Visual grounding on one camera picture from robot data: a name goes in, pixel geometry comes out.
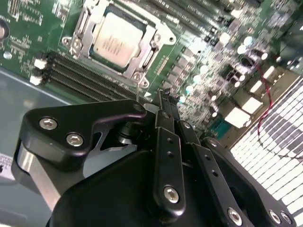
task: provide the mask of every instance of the ram slot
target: ram slot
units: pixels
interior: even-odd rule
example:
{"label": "ram slot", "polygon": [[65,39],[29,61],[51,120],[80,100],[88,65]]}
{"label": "ram slot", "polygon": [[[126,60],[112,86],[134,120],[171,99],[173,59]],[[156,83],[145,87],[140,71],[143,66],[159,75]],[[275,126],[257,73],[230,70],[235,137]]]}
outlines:
{"label": "ram slot", "polygon": [[192,30],[198,33],[205,34],[212,29],[212,26],[209,23],[200,22],[173,2],[167,0],[149,0],[149,3],[158,6],[162,9],[162,11],[165,11],[178,18],[180,22],[184,23],[186,26],[190,27]]}
{"label": "ram slot", "polygon": [[[65,57],[60,55],[56,55],[54,59],[54,64],[52,66],[55,69],[58,66],[61,66],[61,69],[66,68],[68,71],[76,73],[81,77],[85,78],[87,81],[89,80],[92,83],[95,83],[100,86],[100,89],[107,89],[110,93],[115,93],[120,96],[120,99],[136,99],[136,93],[129,89],[125,89],[119,86],[116,83],[111,82],[103,75],[92,71],[91,69],[78,64],[75,61],[71,61]],[[140,103],[149,102],[147,99],[140,97]]]}
{"label": "ram slot", "polygon": [[215,19],[217,15],[211,15],[211,13],[209,13],[206,9],[200,7],[198,4],[194,2],[185,2],[181,0],[171,0],[171,1],[176,3],[182,9],[186,10],[189,14],[193,15],[200,22],[208,23],[219,30],[222,29],[223,26],[219,24]]}
{"label": "ram slot", "polygon": [[212,1],[212,0],[192,0],[196,2],[201,7],[205,8],[207,11],[220,15],[222,17],[231,17],[231,15],[224,11],[224,5],[220,4],[219,1]]}
{"label": "ram slot", "polygon": [[111,89],[109,89],[109,87],[98,83],[97,81],[93,81],[90,77],[83,77],[77,73],[65,69],[62,66],[57,65],[55,68],[53,68],[53,71],[62,73],[65,75],[65,77],[77,82],[78,84],[83,85],[88,89],[94,90],[95,92],[100,93],[103,96],[107,96],[111,100],[127,99],[127,97],[123,94],[112,91]]}
{"label": "ram slot", "polygon": [[67,79],[66,77],[53,73],[50,78],[50,83],[54,86],[58,87],[64,87],[64,89],[68,89],[72,91],[73,93],[76,92],[77,94],[81,94],[82,96],[88,97],[91,99],[91,102],[104,102],[104,101],[110,101],[110,99],[107,99],[106,97],[101,97],[98,94],[92,92],[89,89],[84,88],[83,86],[71,81],[70,79]]}

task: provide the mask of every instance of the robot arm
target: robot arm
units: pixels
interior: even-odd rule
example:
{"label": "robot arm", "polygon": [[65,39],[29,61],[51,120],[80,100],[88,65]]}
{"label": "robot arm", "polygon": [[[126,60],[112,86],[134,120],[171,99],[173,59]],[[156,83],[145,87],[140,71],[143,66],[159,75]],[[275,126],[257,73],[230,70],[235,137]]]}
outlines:
{"label": "robot arm", "polygon": [[[28,112],[12,170],[53,211],[49,227],[295,227],[227,149],[199,142],[176,103],[160,91],[146,108],[121,100]],[[136,151],[84,179],[92,150],[127,146]]]}

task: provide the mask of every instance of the white label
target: white label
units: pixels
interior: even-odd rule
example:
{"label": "white label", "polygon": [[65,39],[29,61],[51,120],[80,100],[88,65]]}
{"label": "white label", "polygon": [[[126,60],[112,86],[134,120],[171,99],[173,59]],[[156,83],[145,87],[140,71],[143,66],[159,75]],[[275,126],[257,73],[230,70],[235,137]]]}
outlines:
{"label": "white label", "polygon": [[15,180],[13,174],[11,173],[11,164],[13,158],[0,153],[0,176],[5,177],[10,180]]}

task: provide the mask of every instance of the motherboard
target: motherboard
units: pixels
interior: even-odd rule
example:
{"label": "motherboard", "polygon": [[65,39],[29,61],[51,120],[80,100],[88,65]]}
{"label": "motherboard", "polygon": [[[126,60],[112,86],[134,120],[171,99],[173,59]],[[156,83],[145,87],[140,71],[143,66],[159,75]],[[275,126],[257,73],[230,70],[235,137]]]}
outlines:
{"label": "motherboard", "polygon": [[[168,89],[198,135],[218,136],[248,126],[262,108],[257,67],[274,84],[284,75],[279,67],[294,63],[281,59],[280,42],[300,6],[295,0],[2,0],[0,66],[75,104],[150,103]],[[215,132],[219,126],[224,132]]]}

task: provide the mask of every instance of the white connector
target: white connector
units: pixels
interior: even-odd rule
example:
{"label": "white connector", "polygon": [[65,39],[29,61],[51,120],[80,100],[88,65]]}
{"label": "white connector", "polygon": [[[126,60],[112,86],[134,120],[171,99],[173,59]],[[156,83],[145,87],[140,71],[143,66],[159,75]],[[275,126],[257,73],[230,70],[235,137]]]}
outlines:
{"label": "white connector", "polygon": [[40,85],[42,83],[42,77],[31,76],[29,82],[35,86]]}
{"label": "white connector", "polygon": [[34,66],[40,70],[43,70],[47,66],[47,61],[44,61],[42,59],[36,59],[34,62]]}

